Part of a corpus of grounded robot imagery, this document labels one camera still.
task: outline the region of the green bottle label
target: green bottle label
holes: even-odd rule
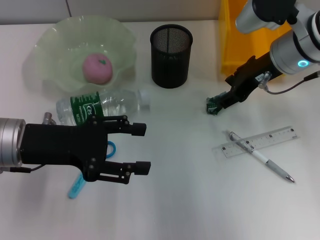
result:
[[[77,125],[85,123],[90,115],[103,117],[99,92],[70,97],[74,120]]]

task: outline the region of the green glass bowl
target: green glass bowl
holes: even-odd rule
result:
[[[56,83],[65,92],[76,92],[89,85],[109,88],[119,73],[135,64],[134,35],[119,21],[89,15],[64,19],[48,29],[34,47],[36,72],[44,81]],[[110,82],[88,83],[82,64],[89,54],[101,53],[112,63]]]

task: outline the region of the black mesh pencil holder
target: black mesh pencil holder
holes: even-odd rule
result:
[[[183,26],[167,24],[152,32],[150,42],[153,81],[166,89],[180,87],[188,78],[191,32]]]

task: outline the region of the white table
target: white table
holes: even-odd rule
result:
[[[218,22],[175,22],[193,34],[189,78],[177,89],[151,79],[150,34],[163,22],[126,23],[137,37],[135,81],[124,88],[151,94],[145,137],[114,134],[114,161],[151,161],[148,176],[129,185],[97,181],[77,199],[67,192],[79,173],[46,166],[32,174],[0,175],[0,233],[10,240],[318,240],[320,239],[320,81],[287,94],[255,90],[219,116],[205,113],[206,97],[230,87],[220,76]],[[40,123],[61,96],[30,87],[26,63],[50,24],[0,26],[0,116]],[[315,71],[274,80],[286,89]],[[212,148],[231,129],[249,137],[293,125],[301,138],[262,150],[295,180],[290,184],[247,154],[221,161]]]

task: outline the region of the blue object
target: blue object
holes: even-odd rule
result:
[[[112,146],[113,147],[113,150],[111,153],[107,154],[105,156],[106,159],[109,159],[111,158],[113,155],[115,155],[116,153],[116,145],[112,142],[112,141],[108,141],[107,143],[109,146]],[[82,172],[80,172],[79,176],[76,178],[76,180],[74,181],[71,189],[69,190],[68,192],[68,197],[70,199],[75,199],[79,193],[81,192],[81,190],[84,188],[84,186],[86,185],[86,181],[84,180],[84,177],[82,175]]]
[[[298,62],[298,66],[300,68],[305,68],[305,67],[309,66],[309,62],[307,60],[301,60]]]

